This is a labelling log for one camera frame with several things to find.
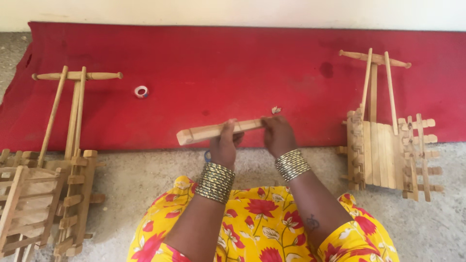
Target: red cloth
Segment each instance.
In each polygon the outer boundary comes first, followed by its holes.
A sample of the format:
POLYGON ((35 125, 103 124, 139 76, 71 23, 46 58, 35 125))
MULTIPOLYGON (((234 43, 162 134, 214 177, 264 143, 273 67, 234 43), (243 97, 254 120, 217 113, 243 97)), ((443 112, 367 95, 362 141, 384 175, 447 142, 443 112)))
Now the red cloth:
MULTIPOLYGON (((392 67, 397 117, 434 118, 439 141, 466 141, 466 33, 234 27, 146 27, 30 24, 33 43, 0 106, 0 148, 39 150, 58 81, 31 74, 122 72, 86 82, 81 148, 179 147, 181 129, 228 118, 288 118, 300 146, 344 145, 341 121, 361 102, 366 62, 338 51, 411 62, 392 67), (138 99, 133 90, 150 93, 138 99)), ((72 81, 62 94, 48 149, 63 150, 72 81)), ((385 66, 378 68, 377 121, 391 124, 385 66)), ((207 143, 191 146, 206 147, 207 143)), ((242 146, 262 147, 262 131, 242 146)))

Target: forearm tattoo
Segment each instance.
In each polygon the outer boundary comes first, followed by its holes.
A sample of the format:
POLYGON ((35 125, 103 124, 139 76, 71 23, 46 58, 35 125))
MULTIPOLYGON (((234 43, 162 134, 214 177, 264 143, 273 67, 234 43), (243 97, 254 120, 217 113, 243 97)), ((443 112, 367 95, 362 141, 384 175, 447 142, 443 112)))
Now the forearm tattoo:
POLYGON ((310 218, 306 219, 306 224, 308 225, 310 232, 314 231, 314 229, 320 226, 319 221, 317 221, 317 219, 314 218, 313 214, 311 214, 310 218))

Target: concrete floor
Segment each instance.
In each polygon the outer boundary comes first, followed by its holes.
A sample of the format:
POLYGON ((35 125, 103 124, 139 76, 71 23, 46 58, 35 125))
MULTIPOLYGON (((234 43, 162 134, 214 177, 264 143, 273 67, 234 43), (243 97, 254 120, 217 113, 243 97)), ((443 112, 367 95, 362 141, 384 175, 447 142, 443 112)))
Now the concrete floor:
MULTIPOLYGON (((30 33, 0 33, 0 101, 30 41, 30 33)), ((423 193, 420 201, 414 202, 404 200, 400 191, 375 186, 352 193, 358 205, 386 227, 401 261, 466 261, 466 143, 433 146, 441 157, 430 166, 441 166, 444 175, 430 177, 431 183, 444 185, 445 192, 432 193, 432 202, 425 202, 423 193)), ((106 194, 107 200, 91 206, 87 232, 94 237, 86 240, 82 253, 70 261, 124 261, 146 208, 171 188, 176 177, 198 177, 204 151, 99 152, 99 160, 107 166, 97 169, 93 190, 106 194)), ((347 191, 346 182, 338 178, 347 173, 347 160, 334 152, 330 147, 303 148, 314 172, 337 197, 347 191)), ((236 163, 235 189, 284 185, 264 149, 239 149, 236 163)), ((51 248, 35 255, 41 262, 51 258, 51 248)))

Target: bangle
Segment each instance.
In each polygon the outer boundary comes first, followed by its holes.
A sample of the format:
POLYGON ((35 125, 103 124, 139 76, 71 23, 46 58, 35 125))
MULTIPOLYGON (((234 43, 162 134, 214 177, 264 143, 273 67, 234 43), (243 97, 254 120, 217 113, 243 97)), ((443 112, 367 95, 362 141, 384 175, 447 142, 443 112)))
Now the bangle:
POLYGON ((196 194, 226 204, 234 177, 235 174, 230 169, 212 162, 206 163, 198 180, 196 194))
POLYGON ((292 150, 277 158, 275 167, 286 182, 311 169, 299 149, 292 150))

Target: yellow floral dress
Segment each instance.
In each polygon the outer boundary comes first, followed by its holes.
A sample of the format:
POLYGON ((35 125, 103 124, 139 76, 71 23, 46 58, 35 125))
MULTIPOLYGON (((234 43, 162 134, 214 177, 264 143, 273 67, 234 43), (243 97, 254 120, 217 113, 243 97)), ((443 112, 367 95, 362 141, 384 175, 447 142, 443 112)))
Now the yellow floral dress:
MULTIPOLYGON (((144 214, 131 241, 128 262, 189 262, 163 240, 194 195, 197 184, 186 176, 159 196, 144 214)), ((233 190, 226 204, 214 262, 398 262, 385 228, 356 207, 350 194, 339 199, 354 218, 315 250, 288 187, 233 190)))

